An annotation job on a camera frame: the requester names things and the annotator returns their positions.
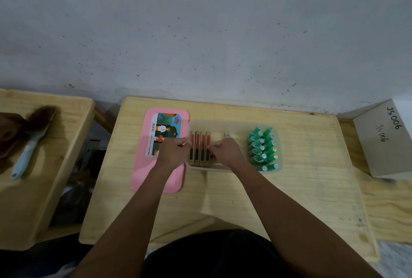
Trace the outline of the person's left hand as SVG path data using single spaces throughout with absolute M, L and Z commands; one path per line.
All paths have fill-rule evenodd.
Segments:
M 170 174 L 189 159 L 189 151 L 190 146 L 178 146 L 175 138 L 165 138 L 160 145 L 155 167 Z

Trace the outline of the white cardboard box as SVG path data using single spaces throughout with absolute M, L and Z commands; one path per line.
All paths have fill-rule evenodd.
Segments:
M 412 100 L 389 99 L 353 123 L 370 175 L 412 182 Z

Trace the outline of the group of green bottles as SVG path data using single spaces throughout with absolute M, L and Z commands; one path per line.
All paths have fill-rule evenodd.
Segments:
M 281 144 L 274 127 L 256 125 L 247 136 L 248 158 L 261 173 L 280 171 L 282 167 Z

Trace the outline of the pink plastic lid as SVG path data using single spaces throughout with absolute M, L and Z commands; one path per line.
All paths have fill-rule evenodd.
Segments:
M 151 107 L 144 114 L 140 139 L 131 175 L 131 189 L 137 191 L 156 164 L 160 145 L 165 138 L 182 138 L 188 134 L 187 110 Z

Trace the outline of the clear plastic container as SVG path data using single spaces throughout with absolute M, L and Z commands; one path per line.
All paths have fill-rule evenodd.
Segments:
M 229 172 L 237 167 L 260 173 L 283 167 L 279 133 L 274 123 L 193 119 L 188 126 L 189 169 Z

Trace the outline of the person's right hand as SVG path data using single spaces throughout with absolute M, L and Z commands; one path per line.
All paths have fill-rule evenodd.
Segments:
M 238 143 L 232 138 L 225 138 L 225 160 L 224 161 L 217 161 L 213 156 L 212 158 L 215 159 L 215 162 L 221 164 L 233 170 L 237 165 L 241 164 L 245 161 L 244 155 L 242 154 Z

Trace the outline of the person's black trousers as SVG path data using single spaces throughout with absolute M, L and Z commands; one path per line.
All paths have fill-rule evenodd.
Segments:
M 193 234 L 150 253 L 141 278 L 298 278 L 271 241 L 249 230 Z

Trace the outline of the person's left forearm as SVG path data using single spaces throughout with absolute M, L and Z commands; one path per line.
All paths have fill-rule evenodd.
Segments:
M 69 278 L 140 278 L 162 192 L 177 167 L 161 163 L 150 170 Z

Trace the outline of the light blue handled brush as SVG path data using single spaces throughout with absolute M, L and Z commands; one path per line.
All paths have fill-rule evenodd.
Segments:
M 29 136 L 25 148 L 13 166 L 11 179 L 20 179 L 28 168 L 34 150 L 39 141 L 45 136 L 52 123 L 58 108 L 54 105 L 46 105 L 34 110 L 27 118 L 26 133 Z

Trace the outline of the person's right forearm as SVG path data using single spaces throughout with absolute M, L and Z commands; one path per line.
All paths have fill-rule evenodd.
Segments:
M 271 242 L 304 278 L 383 278 L 337 233 L 244 160 L 225 165 L 243 185 Z

